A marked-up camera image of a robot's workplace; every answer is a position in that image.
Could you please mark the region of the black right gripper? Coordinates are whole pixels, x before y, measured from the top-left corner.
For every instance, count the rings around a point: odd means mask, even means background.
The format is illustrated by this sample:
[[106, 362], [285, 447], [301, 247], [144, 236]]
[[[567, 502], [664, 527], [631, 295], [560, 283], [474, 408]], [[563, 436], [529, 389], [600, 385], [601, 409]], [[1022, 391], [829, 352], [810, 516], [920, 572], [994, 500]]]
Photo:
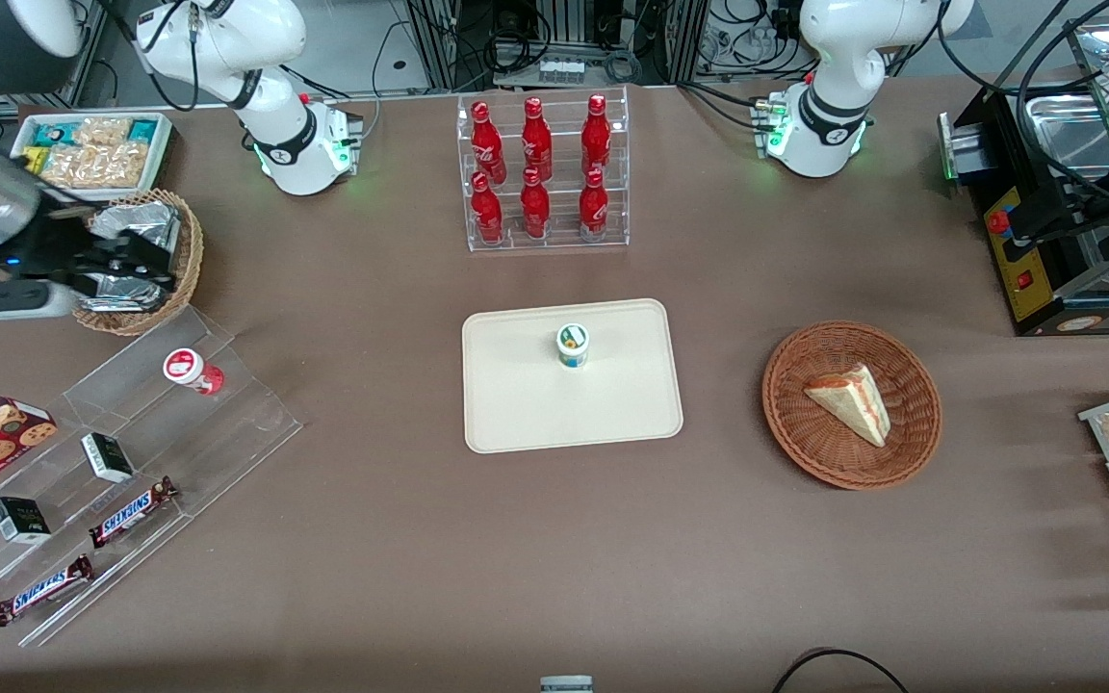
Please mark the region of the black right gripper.
[[[175, 276], [163, 265], [140, 265], [128, 237], [105, 238], [92, 233], [89, 222], [95, 218], [95, 207], [44, 207], [34, 218], [34, 276], [54, 281], [81, 295], [95, 295], [96, 282], [88, 281], [88, 273], [128, 276], [146, 281], [163, 293], [172, 293]], [[150, 246], [175, 256], [179, 231], [131, 231]]]

